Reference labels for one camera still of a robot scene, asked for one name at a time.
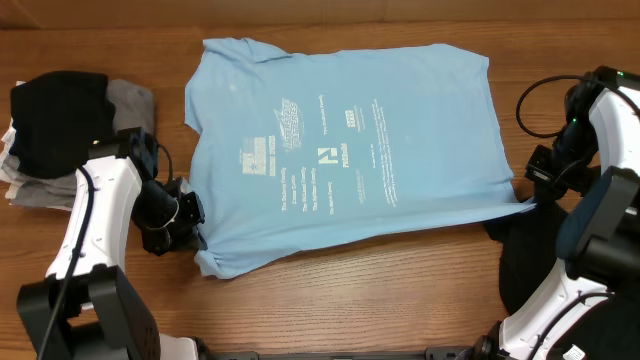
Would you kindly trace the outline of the light blue t-shirt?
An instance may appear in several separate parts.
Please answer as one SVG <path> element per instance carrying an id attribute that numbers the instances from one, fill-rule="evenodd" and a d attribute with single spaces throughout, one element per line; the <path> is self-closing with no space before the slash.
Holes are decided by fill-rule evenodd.
<path id="1" fill-rule="evenodd" d="M 488 68 L 446 44 L 306 55 L 205 40 L 185 88 L 201 273 L 525 211 Z"/>

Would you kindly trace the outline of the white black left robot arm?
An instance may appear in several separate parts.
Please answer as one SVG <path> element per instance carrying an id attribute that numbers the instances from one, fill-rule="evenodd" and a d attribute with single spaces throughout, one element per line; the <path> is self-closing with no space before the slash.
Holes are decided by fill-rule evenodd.
<path id="1" fill-rule="evenodd" d="M 192 359 L 197 337 L 159 332 L 125 275 L 130 225 L 157 256 L 203 249 L 205 212 L 182 177 L 157 181 L 161 145 L 129 128 L 95 142 L 76 171 L 77 188 L 61 247 L 44 280 L 21 287 L 17 312 L 39 359 Z"/>

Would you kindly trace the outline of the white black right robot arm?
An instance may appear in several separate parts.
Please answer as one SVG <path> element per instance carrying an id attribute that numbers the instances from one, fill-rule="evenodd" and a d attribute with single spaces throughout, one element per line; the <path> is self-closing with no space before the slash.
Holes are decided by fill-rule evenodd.
<path id="1" fill-rule="evenodd" d="M 508 315 L 461 359 L 639 355 L 639 78 L 572 76 L 564 108 L 526 166 L 532 209 L 485 223 Z"/>

